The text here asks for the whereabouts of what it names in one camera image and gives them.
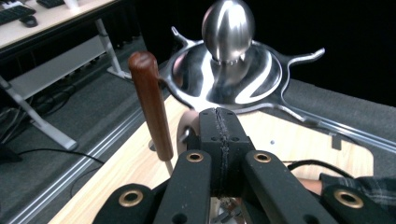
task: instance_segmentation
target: plaid sleeve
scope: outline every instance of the plaid sleeve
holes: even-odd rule
[[[343,185],[356,189],[396,217],[396,175],[390,177],[363,176],[355,179],[320,174],[322,189]]]

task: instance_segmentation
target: metal desk leg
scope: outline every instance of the metal desk leg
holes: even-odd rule
[[[122,78],[131,78],[131,74],[121,70],[119,60],[117,59],[116,52],[114,52],[113,45],[111,45],[110,38],[106,32],[105,26],[101,19],[95,21],[96,28],[98,29],[102,45],[111,61],[111,67],[107,68],[107,72]]]
[[[9,96],[12,97],[12,99],[14,99],[14,101],[18,105],[22,107],[23,110],[26,111],[30,118],[32,118],[33,125],[35,125],[37,129],[39,129],[41,132],[46,134],[48,137],[50,137],[52,140],[54,140],[67,150],[73,150],[78,146],[78,143],[75,140],[71,139],[69,136],[62,133],[61,131],[50,125],[48,122],[43,120],[35,112],[35,110],[29,104],[27,104],[26,101],[24,101],[23,98],[12,88],[11,84],[5,81],[1,76],[0,86],[8,93]]]

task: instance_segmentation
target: wooden board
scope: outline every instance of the wooden board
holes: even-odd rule
[[[188,108],[173,97],[165,101],[169,129],[176,151],[179,119]],[[362,147],[343,143],[342,150],[331,148],[329,135],[277,119],[262,112],[238,116],[257,149],[274,152],[281,160],[319,159],[354,176],[373,174],[373,156]],[[163,162],[149,150],[151,140],[144,123],[50,223],[92,223],[109,195],[117,188],[139,183],[155,188],[169,177]],[[172,159],[176,164],[177,156]],[[317,177],[320,169],[304,168],[299,177]]]

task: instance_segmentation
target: gray carpet floor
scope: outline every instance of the gray carpet floor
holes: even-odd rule
[[[117,50],[121,67],[128,71],[126,61],[136,50],[145,49],[142,38],[126,44]],[[57,85],[73,85],[68,102],[55,113],[45,116],[45,120],[78,141],[76,152],[88,153],[96,147],[106,150],[97,157],[106,161],[144,122],[134,84],[106,72],[109,62],[101,57],[96,64],[87,65],[77,74]],[[285,99],[291,105],[318,114],[324,118],[345,123],[396,142],[396,108],[379,105],[343,94],[317,88],[298,80],[291,80]],[[264,109],[266,113],[297,122],[290,116],[274,109]],[[104,146],[106,139],[125,120],[131,122],[117,138]],[[384,151],[374,146],[366,146],[375,155],[375,175],[395,175],[396,152]],[[13,138],[7,147],[16,153],[36,148],[62,149],[35,127],[28,125],[23,132]],[[22,161],[0,165],[0,223],[8,223],[21,213],[37,195],[67,172],[81,155],[58,151],[36,151],[21,155]],[[88,168],[53,197],[26,222],[47,223],[70,200],[89,178],[94,175],[100,162],[92,161]]]

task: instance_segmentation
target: desk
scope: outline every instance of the desk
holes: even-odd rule
[[[166,99],[172,144],[176,152],[176,132],[181,115],[188,110],[172,96]],[[326,161],[354,176],[373,174],[373,155],[363,147],[342,142],[342,149],[331,147],[332,138],[262,112],[238,115],[246,134],[257,149],[275,153],[282,161],[317,159]],[[92,223],[97,212],[117,188],[138,183],[155,188],[169,177],[164,162],[149,150],[151,137],[144,123],[106,164],[87,182],[50,223]],[[177,157],[172,159],[175,165]],[[318,178],[321,167],[306,167],[296,176]]]
[[[57,36],[73,32],[81,25],[95,22],[99,36],[9,82],[0,77],[1,88],[27,112],[34,121],[33,124],[66,149],[74,149],[78,144],[43,120],[24,100],[104,52],[107,53],[112,64],[107,71],[119,77],[129,77],[128,73],[120,69],[105,26],[100,20],[104,13],[120,7],[124,2],[123,0],[79,0],[78,10],[70,10],[66,5],[47,9],[35,0],[29,0],[26,5],[36,10],[35,17],[38,21],[36,27],[26,28],[19,21],[0,26],[2,34],[0,58],[6,61]]]

